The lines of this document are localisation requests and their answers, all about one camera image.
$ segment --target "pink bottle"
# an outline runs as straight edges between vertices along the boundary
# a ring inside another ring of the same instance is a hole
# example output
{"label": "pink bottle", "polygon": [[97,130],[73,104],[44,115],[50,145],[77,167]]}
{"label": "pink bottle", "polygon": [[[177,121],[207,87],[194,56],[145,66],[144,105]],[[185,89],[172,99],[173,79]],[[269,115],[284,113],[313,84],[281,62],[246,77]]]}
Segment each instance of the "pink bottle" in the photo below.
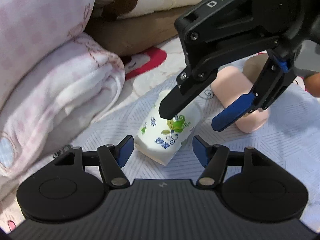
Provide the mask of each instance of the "pink bottle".
{"label": "pink bottle", "polygon": [[[236,67],[229,66],[218,72],[212,82],[211,89],[222,105],[227,108],[242,94],[248,94],[252,88],[249,79]],[[269,118],[269,110],[261,108],[251,114],[245,114],[235,122],[236,126],[245,133],[252,133],[262,127]]]}

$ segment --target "light blue cloth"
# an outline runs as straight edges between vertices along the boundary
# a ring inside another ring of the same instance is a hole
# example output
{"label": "light blue cloth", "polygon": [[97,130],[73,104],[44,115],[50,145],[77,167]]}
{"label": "light blue cloth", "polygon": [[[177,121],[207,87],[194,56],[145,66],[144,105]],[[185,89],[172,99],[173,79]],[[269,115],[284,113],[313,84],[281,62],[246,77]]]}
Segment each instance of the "light blue cloth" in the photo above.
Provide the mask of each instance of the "light blue cloth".
{"label": "light blue cloth", "polygon": [[[241,68],[246,59],[234,62]],[[104,144],[118,144],[126,135],[139,130],[159,92],[175,86],[175,77],[148,92],[144,97],[126,106],[102,121],[91,125],[72,144],[84,151],[95,150]],[[301,180],[309,192],[309,202],[302,221],[313,230],[320,228],[320,104],[298,85],[292,84],[270,107],[268,122],[258,131],[245,134],[233,124],[223,132],[211,128],[211,120],[222,105],[210,96],[209,88],[202,92],[196,102],[204,111],[203,121],[194,129],[209,144],[223,144],[234,151],[253,146]],[[132,182],[143,179],[185,179],[193,181],[203,171],[192,151],[192,137],[167,166],[162,166],[134,150],[124,173]],[[240,171],[239,167],[228,169],[226,178]]]}

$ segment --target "white cup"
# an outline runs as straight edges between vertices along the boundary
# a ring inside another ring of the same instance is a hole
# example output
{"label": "white cup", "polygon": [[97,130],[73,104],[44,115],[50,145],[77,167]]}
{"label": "white cup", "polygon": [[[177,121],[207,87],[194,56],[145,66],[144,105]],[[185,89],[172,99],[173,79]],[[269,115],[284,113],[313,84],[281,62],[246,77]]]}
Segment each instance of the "white cup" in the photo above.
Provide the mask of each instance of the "white cup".
{"label": "white cup", "polygon": [[135,146],[140,152],[165,166],[186,142],[203,116],[200,106],[191,102],[172,120],[162,119],[159,106],[169,92],[170,90],[164,90],[159,94],[134,138]]}

